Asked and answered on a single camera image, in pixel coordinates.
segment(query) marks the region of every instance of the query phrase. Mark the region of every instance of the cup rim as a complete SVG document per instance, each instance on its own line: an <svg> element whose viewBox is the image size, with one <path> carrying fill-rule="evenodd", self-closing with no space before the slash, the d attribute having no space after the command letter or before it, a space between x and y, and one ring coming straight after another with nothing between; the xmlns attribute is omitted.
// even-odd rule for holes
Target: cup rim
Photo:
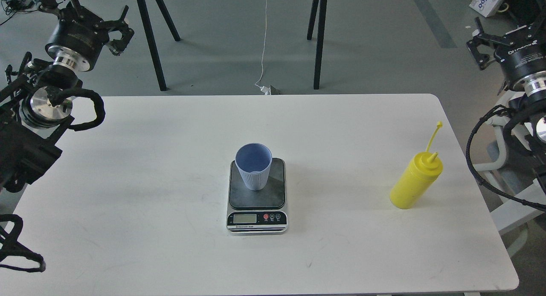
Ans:
<svg viewBox="0 0 546 296"><path fill-rule="evenodd" d="M260 145L262 147L264 147L267 152L269 152L269 163L267 164L267 166L265 168L263 168L263 170L261 171L258 171L258 172L247 172L246 170L242 169L239 167L238 163L237 163L237 155L239 154L239 152L246 146L249 146L249 145ZM261 174L262 172L266 171L269 167L271 167L271 163L273 162L273 154L271 153L271 150L269 150L269 148L264 145L264 144L260 144L259 142L251 142L249 144L245 144L243 145L242 147L240 147L238 150L237 150L237 153L235 154L235 165L237 166L237 169L240 170L240 171L244 171L244 173L246 174L249 174L249 175L258 175L258 174Z"/></svg>

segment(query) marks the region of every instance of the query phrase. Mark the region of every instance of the white table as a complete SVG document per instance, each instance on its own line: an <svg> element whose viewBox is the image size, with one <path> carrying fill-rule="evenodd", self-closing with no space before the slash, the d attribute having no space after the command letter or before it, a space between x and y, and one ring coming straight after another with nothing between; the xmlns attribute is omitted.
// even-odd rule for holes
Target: white table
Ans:
<svg viewBox="0 0 546 296"><path fill-rule="evenodd" d="M273 295L511 290L517 275L435 96L104 98L23 195L20 241L44 273L0 269L2 295ZM76 122L92 119L74 109ZM444 172L410 210L389 191L414 154ZM283 235L226 230L230 162L286 162Z"/></svg>

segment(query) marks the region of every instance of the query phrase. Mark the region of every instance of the gray floor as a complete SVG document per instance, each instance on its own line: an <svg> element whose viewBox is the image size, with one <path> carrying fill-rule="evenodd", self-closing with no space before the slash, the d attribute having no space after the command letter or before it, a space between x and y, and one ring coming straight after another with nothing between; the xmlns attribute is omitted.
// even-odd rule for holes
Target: gray floor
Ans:
<svg viewBox="0 0 546 296"><path fill-rule="evenodd" d="M147 1L170 90L158 88L135 0L80 0L105 20L117 18L129 5L127 18L135 30L123 55L114 57L104 49L95 69L79 75L84 87L103 96L261 94L254 82L261 73L265 0L165 0L183 38L179 43L154 0ZM316 42L305 38L311 0L268 0L261 82L283 94L431 93L442 102L464 147L472 127L493 107L502 82L497 64L479 71L465 47L476 16L468 3L329 0L321 85L313 90ZM513 29L500 16L482 22L492 34ZM1 26L0 67L19 64L26 51L49 60L44 45L55 26L55 16L39 12L17 15ZM491 131L478 135L477 162L487 160L485 146L492 139ZM484 197L491 208L499 203L491 193ZM541 271L546 233L534 223L530 230L527 245L513 257L519 288L486 295L546 294Z"/></svg>

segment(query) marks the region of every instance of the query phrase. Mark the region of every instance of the cardboard box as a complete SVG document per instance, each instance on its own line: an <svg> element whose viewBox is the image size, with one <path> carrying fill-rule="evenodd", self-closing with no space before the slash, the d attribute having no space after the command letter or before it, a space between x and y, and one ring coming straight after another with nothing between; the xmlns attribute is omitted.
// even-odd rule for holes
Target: cardboard box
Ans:
<svg viewBox="0 0 546 296"><path fill-rule="evenodd" d="M470 7L484 17L490 17L497 13L504 0L472 0Z"/></svg>

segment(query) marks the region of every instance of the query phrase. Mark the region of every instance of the yellow cap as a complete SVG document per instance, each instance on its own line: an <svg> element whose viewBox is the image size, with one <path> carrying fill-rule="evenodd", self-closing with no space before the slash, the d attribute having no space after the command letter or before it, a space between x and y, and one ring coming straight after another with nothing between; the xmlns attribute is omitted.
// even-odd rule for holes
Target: yellow cap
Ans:
<svg viewBox="0 0 546 296"><path fill-rule="evenodd" d="M443 165L438 152L421 152L414 156L409 168L416 177L424 181L434 181L442 173Z"/></svg>

